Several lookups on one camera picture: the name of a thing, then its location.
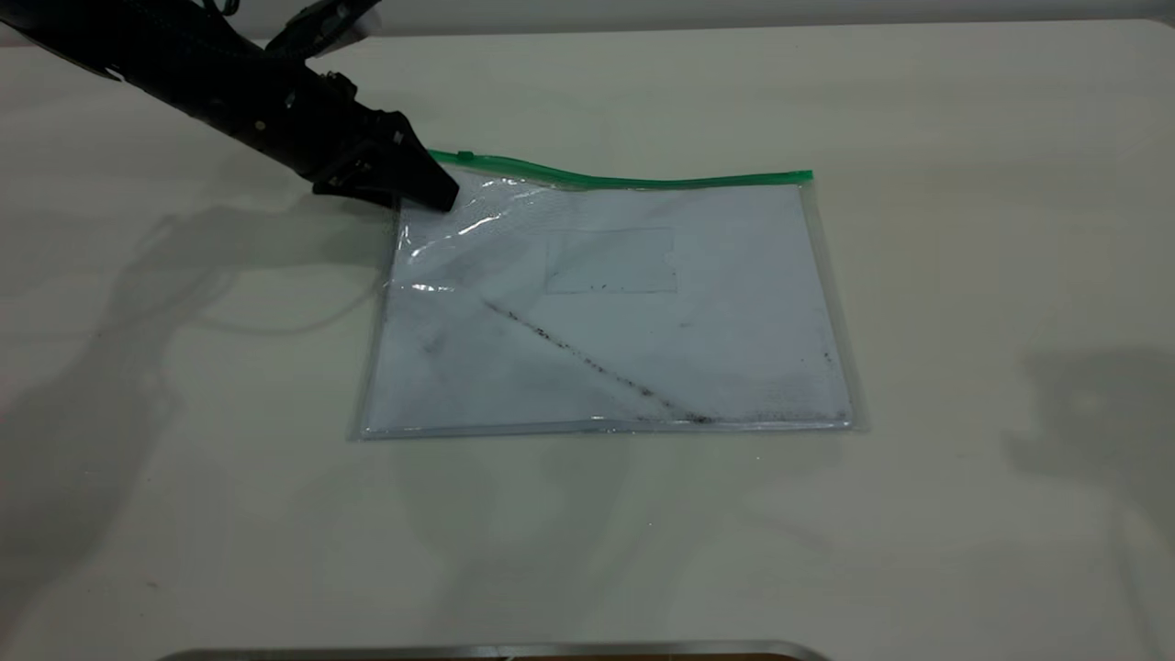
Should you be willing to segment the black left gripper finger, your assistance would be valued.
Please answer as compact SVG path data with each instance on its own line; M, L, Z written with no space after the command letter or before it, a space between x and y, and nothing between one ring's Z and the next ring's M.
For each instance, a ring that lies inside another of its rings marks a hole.
M387 186L372 184L365 174L334 175L313 184L316 196L335 196L364 201L365 204L397 208L400 193Z
M389 147L389 181L394 193L435 213L450 213L459 186L417 139L400 139Z

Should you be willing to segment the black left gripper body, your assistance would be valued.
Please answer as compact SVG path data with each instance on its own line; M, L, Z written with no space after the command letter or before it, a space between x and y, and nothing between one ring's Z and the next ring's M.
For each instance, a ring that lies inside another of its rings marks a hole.
M419 169L419 140L398 112L372 110L337 74L274 70L274 160L315 186Z

